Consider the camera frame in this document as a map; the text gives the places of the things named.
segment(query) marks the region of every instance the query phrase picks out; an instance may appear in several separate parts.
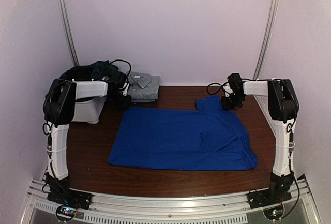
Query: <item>metal pole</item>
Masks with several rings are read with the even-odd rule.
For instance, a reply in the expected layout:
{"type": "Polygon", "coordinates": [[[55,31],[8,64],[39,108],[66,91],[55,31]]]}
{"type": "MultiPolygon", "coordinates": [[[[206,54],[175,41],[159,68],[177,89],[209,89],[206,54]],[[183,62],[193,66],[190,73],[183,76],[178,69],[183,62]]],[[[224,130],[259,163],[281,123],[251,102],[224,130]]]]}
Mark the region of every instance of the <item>metal pole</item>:
{"type": "Polygon", "coordinates": [[[279,0],[271,0],[270,2],[270,9],[269,9],[269,15],[268,15],[268,21],[267,21],[267,26],[265,28],[265,33],[264,33],[264,38],[260,50],[260,55],[259,55],[259,60],[254,72],[253,79],[257,79],[260,75],[262,65],[265,59],[265,55],[268,49],[269,41],[271,38],[271,33],[272,33],[272,27],[274,25],[276,13],[277,13],[277,8],[278,8],[278,3],[279,0]]]}
{"type": "Polygon", "coordinates": [[[69,24],[69,18],[68,18],[68,12],[67,12],[67,7],[66,7],[66,1],[65,0],[58,0],[59,3],[59,8],[62,16],[62,23],[64,27],[64,32],[66,35],[67,43],[68,43],[68,48],[69,52],[71,55],[72,63],[74,66],[79,65],[76,50],[74,47],[73,39],[72,39],[72,33],[70,29],[70,24],[69,24]]]}

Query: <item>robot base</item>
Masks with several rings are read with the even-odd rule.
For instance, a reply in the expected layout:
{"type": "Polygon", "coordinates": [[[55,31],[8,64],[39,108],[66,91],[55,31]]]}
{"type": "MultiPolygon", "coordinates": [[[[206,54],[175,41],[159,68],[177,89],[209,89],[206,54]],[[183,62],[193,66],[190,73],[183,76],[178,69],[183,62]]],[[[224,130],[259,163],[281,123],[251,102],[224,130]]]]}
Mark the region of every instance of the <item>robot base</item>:
{"type": "MultiPolygon", "coordinates": [[[[76,190],[70,190],[70,195],[73,198],[77,199],[77,203],[79,208],[82,208],[84,210],[89,209],[89,205],[91,202],[92,195],[90,193],[76,191],[76,190]]],[[[51,202],[56,202],[62,205],[66,205],[70,208],[78,208],[76,201],[72,201],[70,203],[66,203],[63,199],[57,198],[53,193],[49,193],[47,196],[47,200],[51,202]]]]}
{"type": "Polygon", "coordinates": [[[283,191],[278,195],[271,195],[270,189],[265,189],[261,191],[255,191],[248,194],[248,201],[251,210],[258,207],[267,207],[273,204],[279,204],[281,201],[287,201],[292,199],[291,193],[283,191]]]}

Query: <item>clothing pile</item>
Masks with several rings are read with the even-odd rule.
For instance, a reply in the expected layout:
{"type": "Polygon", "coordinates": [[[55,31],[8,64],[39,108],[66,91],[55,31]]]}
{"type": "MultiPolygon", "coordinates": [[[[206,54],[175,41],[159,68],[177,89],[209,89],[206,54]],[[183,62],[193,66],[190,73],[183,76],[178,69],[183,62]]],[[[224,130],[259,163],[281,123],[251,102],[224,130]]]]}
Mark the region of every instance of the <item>clothing pile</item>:
{"type": "Polygon", "coordinates": [[[131,102],[153,102],[158,99],[160,77],[146,73],[131,72],[128,76],[131,102]]]}

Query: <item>shirt collar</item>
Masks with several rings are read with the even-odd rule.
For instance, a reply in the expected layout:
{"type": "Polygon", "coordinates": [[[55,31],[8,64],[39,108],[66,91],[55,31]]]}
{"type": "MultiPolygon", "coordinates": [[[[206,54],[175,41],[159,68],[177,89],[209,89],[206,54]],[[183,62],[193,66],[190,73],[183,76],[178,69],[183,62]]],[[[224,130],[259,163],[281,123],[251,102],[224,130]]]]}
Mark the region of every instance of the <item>shirt collar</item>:
{"type": "Polygon", "coordinates": [[[131,84],[137,83],[140,88],[145,88],[152,81],[150,74],[134,73],[129,75],[129,82],[131,84]]]}

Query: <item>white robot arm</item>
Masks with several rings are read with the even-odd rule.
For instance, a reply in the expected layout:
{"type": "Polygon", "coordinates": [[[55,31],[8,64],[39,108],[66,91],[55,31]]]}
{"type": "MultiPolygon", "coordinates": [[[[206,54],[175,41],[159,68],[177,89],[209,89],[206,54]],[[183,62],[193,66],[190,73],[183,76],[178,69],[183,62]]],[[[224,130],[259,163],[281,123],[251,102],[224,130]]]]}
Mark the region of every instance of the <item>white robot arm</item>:
{"type": "Polygon", "coordinates": [[[289,79],[252,81],[241,79],[238,73],[228,76],[222,85],[225,96],[222,106],[225,110],[243,106],[246,95],[268,97],[268,110],[276,128],[276,156],[270,176],[269,189],[249,194],[251,208],[279,203],[288,200],[288,192],[293,181],[293,150],[295,120],[299,111],[298,100],[289,79]]]}
{"type": "Polygon", "coordinates": [[[74,81],[55,79],[43,105],[45,120],[43,130],[48,136],[48,168],[46,183],[50,186],[48,200],[72,207],[88,209],[91,194],[70,189],[66,150],[69,123],[74,117],[78,99],[107,96],[120,108],[129,107],[131,97],[126,96],[127,83],[119,85],[110,81],[74,81]]]}

